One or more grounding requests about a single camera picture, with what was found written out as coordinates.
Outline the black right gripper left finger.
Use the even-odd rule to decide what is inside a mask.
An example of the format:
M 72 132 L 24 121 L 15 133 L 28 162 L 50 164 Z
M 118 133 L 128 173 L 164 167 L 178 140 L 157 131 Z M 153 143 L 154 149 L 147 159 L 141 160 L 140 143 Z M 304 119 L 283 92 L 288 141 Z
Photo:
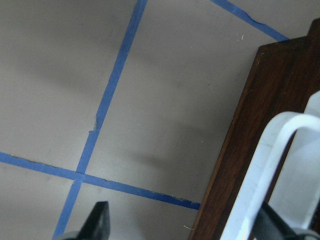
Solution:
M 108 240 L 111 233 L 108 201 L 98 201 L 78 233 L 79 240 Z

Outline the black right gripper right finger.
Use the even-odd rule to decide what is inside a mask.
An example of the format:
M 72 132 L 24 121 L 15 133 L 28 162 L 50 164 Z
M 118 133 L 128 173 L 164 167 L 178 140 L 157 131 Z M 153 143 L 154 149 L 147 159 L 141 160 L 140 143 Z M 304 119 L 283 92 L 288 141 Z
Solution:
M 251 233 L 256 240 L 295 240 L 298 237 L 265 201 L 255 218 Z

